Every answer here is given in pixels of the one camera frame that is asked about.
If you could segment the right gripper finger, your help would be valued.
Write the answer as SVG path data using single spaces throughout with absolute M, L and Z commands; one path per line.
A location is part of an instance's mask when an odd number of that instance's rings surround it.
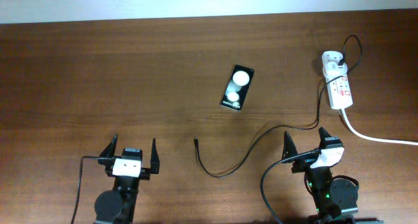
M 284 163 L 293 163 L 296 160 L 295 157 L 298 155 L 295 143 L 287 131 L 284 132 L 283 137 L 283 152 L 281 159 Z
M 325 149 L 328 145 L 332 144 L 333 137 L 325 130 L 324 127 L 319 128 L 319 137 L 320 137 L 319 147 L 321 149 Z

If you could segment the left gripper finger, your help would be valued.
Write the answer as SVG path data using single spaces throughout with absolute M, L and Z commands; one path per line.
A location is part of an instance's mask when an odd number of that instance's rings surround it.
M 151 174 L 159 174 L 160 168 L 160 160 L 156 148 L 156 139 L 154 138 L 152 141 L 152 152 L 150 157 L 150 173 Z
M 111 164 L 111 162 L 113 162 L 113 160 L 115 159 L 114 153 L 115 153 L 117 141 L 118 141 L 118 135 L 115 134 L 112 137 L 108 146 L 99 154 L 98 164 L 109 165 Z

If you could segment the black smartphone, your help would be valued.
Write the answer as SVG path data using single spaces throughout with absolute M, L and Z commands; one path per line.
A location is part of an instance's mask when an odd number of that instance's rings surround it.
M 234 111 L 241 111 L 255 71 L 249 67 L 235 65 L 227 81 L 219 104 Z

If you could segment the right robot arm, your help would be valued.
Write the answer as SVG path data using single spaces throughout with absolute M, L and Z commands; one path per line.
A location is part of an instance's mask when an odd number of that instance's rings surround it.
M 308 217 L 308 223 L 354 223 L 359 183 L 349 176 L 334 176 L 331 168 L 337 165 L 344 153 L 342 141 L 319 129 L 317 148 L 298 153 L 289 133 L 284 133 L 282 159 L 292 164 L 291 171 L 304 173 L 304 184 L 314 199 L 317 214 Z

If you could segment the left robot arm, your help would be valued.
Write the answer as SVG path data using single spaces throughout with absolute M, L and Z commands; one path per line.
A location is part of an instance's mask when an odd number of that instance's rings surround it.
M 159 173 L 155 140 L 152 141 L 149 168 L 142 166 L 140 149 L 124 148 L 120 156 L 114 155 L 117 141 L 115 135 L 98 158 L 98 164 L 105 166 L 106 175 L 114 179 L 113 188 L 101 193 L 95 201 L 95 222 L 100 224 L 132 223 L 140 181 Z

